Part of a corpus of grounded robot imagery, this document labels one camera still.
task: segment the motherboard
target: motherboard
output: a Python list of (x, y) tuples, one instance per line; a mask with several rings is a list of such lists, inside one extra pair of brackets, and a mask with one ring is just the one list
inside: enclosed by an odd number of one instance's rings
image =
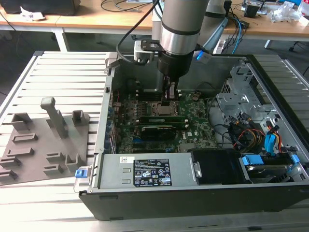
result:
[(173, 153), (217, 147), (205, 118), (203, 99), (196, 101), (192, 92), (182, 92), (177, 101), (168, 104), (157, 100), (137, 93), (117, 102), (117, 153)]

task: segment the green circuit board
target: green circuit board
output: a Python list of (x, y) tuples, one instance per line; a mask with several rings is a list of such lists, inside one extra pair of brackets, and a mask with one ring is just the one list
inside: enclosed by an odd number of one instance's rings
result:
[(159, 113), (164, 112), (160, 101), (139, 101), (135, 96), (128, 95), (121, 104), (122, 113), (119, 115), (117, 127), (120, 134), (120, 142), (117, 152), (120, 154), (132, 153), (161, 153), (161, 152), (187, 152), (192, 148), (217, 147), (217, 143), (211, 127), (205, 118), (206, 106), (203, 99), (197, 102), (192, 100), (192, 92), (183, 92), (179, 101), (171, 101), (168, 107), (168, 116), (171, 120), (186, 119), (186, 123), (180, 123), (176, 130), (176, 136), (172, 140), (144, 141), (141, 138), (141, 128), (137, 121), (142, 117), (147, 119), (160, 118)]

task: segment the screw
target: screw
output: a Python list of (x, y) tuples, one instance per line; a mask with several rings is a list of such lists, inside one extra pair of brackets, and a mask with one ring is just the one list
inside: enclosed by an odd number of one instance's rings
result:
[(201, 175), (198, 173), (198, 171), (195, 171), (195, 176), (196, 176), (197, 178), (200, 178), (200, 177), (201, 177)]

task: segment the gray floor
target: gray floor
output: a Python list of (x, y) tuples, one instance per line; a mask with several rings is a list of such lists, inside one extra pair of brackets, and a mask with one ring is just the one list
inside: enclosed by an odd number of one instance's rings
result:
[[(9, 93), (17, 78), (30, 60), (33, 49), (44, 51), (59, 51), (57, 42), (52, 40), (52, 33), (48, 32), (11, 32), (11, 41), (0, 40), (0, 91)], [(23, 40), (25, 38), (32, 48)], [(115, 51), (116, 44), (122, 35), (103, 34), (101, 43), (95, 43), (94, 34), (67, 33), (67, 39), (71, 51)], [(149, 38), (149, 36), (137, 36), (138, 39)], [(302, 48), (295, 46), (293, 52), (288, 51), (293, 42), (275, 41), (270, 49), (264, 49), (266, 41), (246, 40), (239, 45), (236, 54), (278, 54), (282, 58), (289, 59), (293, 65), (302, 73), (309, 65), (309, 44), (302, 45)], [(128, 37), (122, 45), (124, 53), (133, 52), (134, 41)], [(5, 95), (0, 93), (0, 104), (5, 99)]]

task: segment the metal slotted surface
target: metal slotted surface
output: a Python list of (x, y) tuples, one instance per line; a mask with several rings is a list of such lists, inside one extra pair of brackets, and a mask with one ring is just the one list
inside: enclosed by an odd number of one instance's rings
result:
[[(279, 56), (255, 55), (272, 82), (294, 110), (305, 128), (309, 130), (309, 86), (308, 81), (291, 65)], [(258, 90), (266, 103), (270, 103), (259, 85)]]
[[(20, 77), (21, 85), (12, 90), (12, 100), (1, 114), (0, 122), (3, 123), (0, 126), (0, 152), (4, 151), (12, 131), (12, 114), (25, 110), (32, 118), (46, 117), (47, 114), (40, 109), (40, 99), (54, 96), (56, 108), (60, 109), (63, 115), (74, 109), (83, 109), (90, 114), (87, 160), (88, 165), (91, 164), (106, 78), (103, 72), (105, 55), (45, 52), (43, 56), (31, 59), (33, 65), (29, 66), (25, 76)], [(13, 232), (239, 232), (248, 231), (248, 227), (250, 230), (261, 227), (272, 232), (290, 232), (291, 229), (294, 232), (308, 231), (308, 201), (278, 213), (100, 222), (80, 201), (78, 194), (74, 193), (74, 181), (74, 177), (67, 177), (0, 187), (1, 229)]]

